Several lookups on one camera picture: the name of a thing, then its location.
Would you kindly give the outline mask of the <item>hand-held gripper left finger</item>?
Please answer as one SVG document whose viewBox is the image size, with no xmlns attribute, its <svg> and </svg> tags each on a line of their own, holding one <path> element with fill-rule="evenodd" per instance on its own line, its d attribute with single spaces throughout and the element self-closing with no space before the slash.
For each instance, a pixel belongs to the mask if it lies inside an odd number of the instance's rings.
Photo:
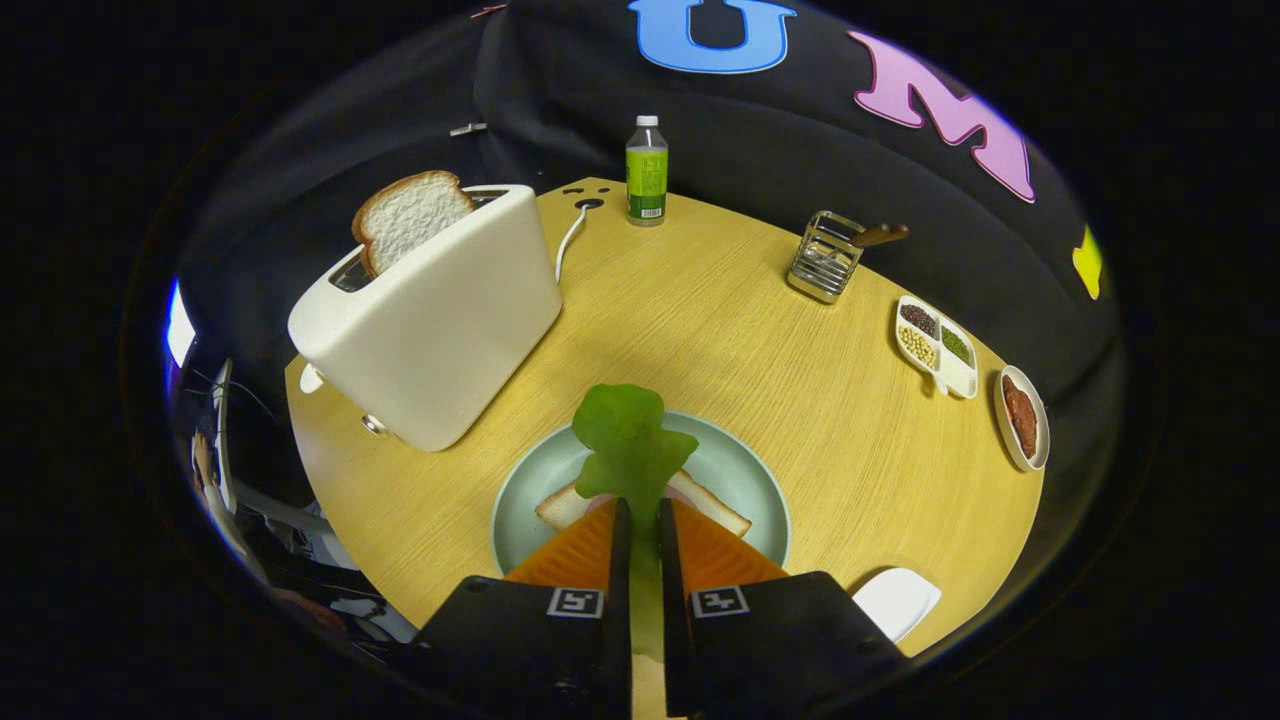
<svg viewBox="0 0 1280 720">
<path fill-rule="evenodd" d="M 628 505 L 613 498 L 548 542 L 577 542 L 584 577 L 467 577 L 415 639 L 415 679 L 465 719 L 631 715 Z"/>
</svg>

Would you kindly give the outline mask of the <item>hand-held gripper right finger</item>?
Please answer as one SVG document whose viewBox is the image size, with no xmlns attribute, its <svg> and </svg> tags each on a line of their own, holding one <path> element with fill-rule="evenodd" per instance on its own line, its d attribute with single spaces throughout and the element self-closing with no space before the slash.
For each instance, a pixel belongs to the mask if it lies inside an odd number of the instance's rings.
<svg viewBox="0 0 1280 720">
<path fill-rule="evenodd" d="M 833 719 L 910 670 L 828 573 L 790 575 L 672 500 L 658 546 L 671 715 Z"/>
</svg>

